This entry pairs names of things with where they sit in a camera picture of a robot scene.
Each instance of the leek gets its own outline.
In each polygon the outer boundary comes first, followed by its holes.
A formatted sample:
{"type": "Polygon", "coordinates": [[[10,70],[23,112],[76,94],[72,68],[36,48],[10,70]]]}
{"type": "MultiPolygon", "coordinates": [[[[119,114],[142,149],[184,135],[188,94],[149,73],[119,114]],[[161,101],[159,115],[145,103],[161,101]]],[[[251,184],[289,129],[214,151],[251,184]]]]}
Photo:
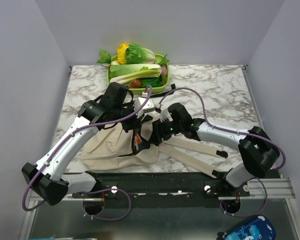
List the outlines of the leek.
{"type": "Polygon", "coordinates": [[[123,64],[123,65],[111,65],[109,77],[115,78],[122,75],[132,74],[141,70],[157,69],[162,72],[162,67],[159,64],[123,64]]]}
{"type": "Polygon", "coordinates": [[[111,78],[110,83],[118,83],[118,84],[127,84],[135,79],[140,78],[149,78],[149,77],[159,77],[161,71],[159,69],[143,69],[141,71],[136,71],[133,73],[129,73],[126,75],[116,76],[111,78]]]}

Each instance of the green leaf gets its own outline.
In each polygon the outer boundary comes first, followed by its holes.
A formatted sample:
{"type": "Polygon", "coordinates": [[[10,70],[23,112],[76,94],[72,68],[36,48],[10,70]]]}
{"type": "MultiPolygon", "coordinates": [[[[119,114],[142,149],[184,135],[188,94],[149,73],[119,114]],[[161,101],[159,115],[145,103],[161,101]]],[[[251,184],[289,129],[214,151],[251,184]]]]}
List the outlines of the green leaf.
{"type": "Polygon", "coordinates": [[[111,64],[111,55],[106,50],[100,49],[100,59],[96,61],[98,64],[111,64]]]}
{"type": "Polygon", "coordinates": [[[154,88],[162,86],[161,76],[159,76],[159,77],[143,77],[143,78],[140,78],[140,80],[141,80],[140,88],[145,88],[148,85],[151,85],[154,88]]]}
{"type": "Polygon", "coordinates": [[[163,64],[167,64],[169,62],[169,59],[166,58],[168,54],[164,55],[162,58],[161,58],[161,61],[158,62],[157,64],[159,65],[163,65],[163,64]]]}
{"type": "Polygon", "coordinates": [[[167,81],[168,81],[168,78],[166,76],[163,76],[163,75],[161,75],[161,77],[162,77],[163,84],[166,84],[167,81]]]}
{"type": "Polygon", "coordinates": [[[140,46],[139,44],[136,44],[136,43],[132,42],[132,43],[129,44],[129,48],[140,48],[141,49],[142,46],[140,46]]]}
{"type": "Polygon", "coordinates": [[[158,64],[161,62],[163,56],[160,56],[160,55],[155,55],[155,60],[154,60],[154,63],[155,64],[158,64]]]}

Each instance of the cable clip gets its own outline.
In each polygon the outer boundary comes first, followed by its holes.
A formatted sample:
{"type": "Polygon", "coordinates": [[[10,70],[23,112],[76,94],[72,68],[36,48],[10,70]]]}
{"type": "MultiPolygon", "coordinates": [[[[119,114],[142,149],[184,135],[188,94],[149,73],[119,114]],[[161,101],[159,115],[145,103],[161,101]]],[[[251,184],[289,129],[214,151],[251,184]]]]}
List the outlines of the cable clip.
{"type": "Polygon", "coordinates": [[[161,105],[160,103],[157,103],[157,104],[155,105],[155,108],[156,108],[156,109],[161,109],[161,106],[162,106],[162,105],[161,105]]]}

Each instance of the basket of vegetables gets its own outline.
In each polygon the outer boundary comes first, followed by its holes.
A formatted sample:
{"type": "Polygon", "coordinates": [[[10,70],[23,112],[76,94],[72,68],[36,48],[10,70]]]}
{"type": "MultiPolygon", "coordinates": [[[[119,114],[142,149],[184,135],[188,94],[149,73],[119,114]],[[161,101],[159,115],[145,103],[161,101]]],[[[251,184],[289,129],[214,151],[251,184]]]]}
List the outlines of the basket of vegetables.
{"type": "Polygon", "coordinates": [[[121,44],[117,55],[111,57],[106,50],[99,51],[97,63],[107,66],[107,82],[128,86],[134,94],[141,94],[152,86],[152,93],[161,93],[169,83],[169,60],[167,55],[154,54],[138,44],[121,44]]]}

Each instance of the glass surface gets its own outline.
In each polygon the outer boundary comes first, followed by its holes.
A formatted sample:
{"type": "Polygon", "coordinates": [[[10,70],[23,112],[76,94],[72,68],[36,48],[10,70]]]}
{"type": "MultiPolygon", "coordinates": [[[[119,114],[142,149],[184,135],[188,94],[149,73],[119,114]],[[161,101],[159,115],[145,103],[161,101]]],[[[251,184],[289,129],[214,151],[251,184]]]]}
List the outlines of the glass surface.
{"type": "MultiPolygon", "coordinates": [[[[263,200],[243,200],[238,214],[257,211],[263,200]]],[[[105,209],[102,217],[115,218],[125,209],[105,209]]],[[[297,240],[286,200],[271,199],[262,212],[277,232],[276,240],[297,240]]],[[[97,238],[98,240],[215,240],[242,221],[224,215],[219,208],[132,209],[127,218],[109,222],[84,217],[82,202],[62,201],[44,204],[35,213],[30,238],[97,238]]]]}

